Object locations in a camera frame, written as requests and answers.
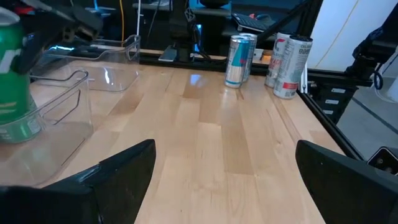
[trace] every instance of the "red and white can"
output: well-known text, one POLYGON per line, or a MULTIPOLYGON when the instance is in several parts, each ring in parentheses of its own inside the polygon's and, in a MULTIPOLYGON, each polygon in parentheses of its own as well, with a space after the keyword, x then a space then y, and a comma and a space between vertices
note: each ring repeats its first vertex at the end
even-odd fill
POLYGON ((305 62, 312 47, 312 39, 291 35, 287 40, 282 65, 274 87, 274 94, 283 99, 292 99, 296 93, 305 62))
POLYGON ((272 50, 271 61, 269 62, 265 83, 271 88, 274 87, 276 78, 278 77, 279 68, 282 64, 282 56, 284 54, 285 46, 290 35, 292 34, 284 32, 279 32, 276 35, 274 49, 272 50))

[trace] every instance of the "white wall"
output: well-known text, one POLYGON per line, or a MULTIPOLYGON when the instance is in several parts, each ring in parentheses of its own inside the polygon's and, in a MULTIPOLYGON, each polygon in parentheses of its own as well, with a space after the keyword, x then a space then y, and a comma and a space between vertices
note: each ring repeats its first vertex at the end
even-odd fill
POLYGON ((398 0, 323 0, 308 67, 345 71, 353 50, 387 19, 398 0))

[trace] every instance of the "clear plastic bin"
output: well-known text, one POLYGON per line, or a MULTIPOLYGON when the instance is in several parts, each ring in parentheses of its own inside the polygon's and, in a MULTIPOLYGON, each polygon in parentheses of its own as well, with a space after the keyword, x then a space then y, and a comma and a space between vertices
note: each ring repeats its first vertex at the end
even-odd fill
POLYGON ((131 35, 124 42, 96 40, 90 46, 79 48, 79 54, 84 51, 84 57, 71 56, 77 54, 76 49, 53 47, 44 53, 32 74, 65 79, 75 70, 86 70, 90 74, 91 90, 123 91, 138 76, 140 39, 131 35))
MULTIPOLYGON (((53 80, 40 78, 37 82, 45 84, 53 80)), ((46 183, 93 134, 88 73, 76 71, 58 82, 70 87, 31 84, 30 92, 37 109, 17 121, 0 125, 0 129, 9 129, 34 117, 41 129, 25 142, 0 143, 0 185, 46 183)))

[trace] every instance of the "white cord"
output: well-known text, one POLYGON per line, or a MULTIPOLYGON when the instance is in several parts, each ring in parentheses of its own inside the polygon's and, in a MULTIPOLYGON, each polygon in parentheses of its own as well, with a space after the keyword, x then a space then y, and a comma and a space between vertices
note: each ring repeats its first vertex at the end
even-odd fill
POLYGON ((139 21, 141 18, 141 0, 138 0, 137 35, 139 35, 139 21))

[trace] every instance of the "aluminum can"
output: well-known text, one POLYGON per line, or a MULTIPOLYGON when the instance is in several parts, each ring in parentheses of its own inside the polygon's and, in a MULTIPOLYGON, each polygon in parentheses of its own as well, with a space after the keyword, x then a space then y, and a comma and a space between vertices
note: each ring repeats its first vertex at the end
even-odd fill
POLYGON ((278 77, 279 68, 282 64, 282 57, 285 51, 286 43, 290 33, 279 32, 276 35, 274 49, 272 50, 271 61, 269 62, 268 72, 265 84, 271 88, 275 86, 276 78, 278 77))
POLYGON ((249 34, 249 33, 240 33, 239 35, 241 35, 243 37, 250 38, 248 60, 246 62, 246 69, 245 69, 244 75, 243 75, 243 82, 247 82, 249 79, 249 76, 250 76, 251 65, 253 64, 254 51, 255 51, 256 45, 257 45, 257 35, 249 34))
POLYGON ((24 30, 17 14, 0 7, 0 141, 19 143, 35 136, 41 127, 29 95, 29 74, 16 72, 24 46, 24 30))
POLYGON ((240 35, 231 36, 224 82, 226 86, 239 88, 242 85, 249 47, 250 39, 248 37, 240 35))
POLYGON ((312 39, 291 35, 282 57, 274 94, 283 99, 294 97, 312 47, 312 39))

